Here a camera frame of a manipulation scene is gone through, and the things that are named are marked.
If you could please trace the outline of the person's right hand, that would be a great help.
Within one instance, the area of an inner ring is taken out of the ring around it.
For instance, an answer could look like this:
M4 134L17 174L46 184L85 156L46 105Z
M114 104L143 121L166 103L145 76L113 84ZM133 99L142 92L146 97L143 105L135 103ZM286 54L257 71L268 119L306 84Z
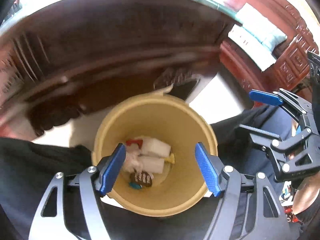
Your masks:
M293 200L292 210L295 215L310 207L319 195L319 181L304 179L298 187Z

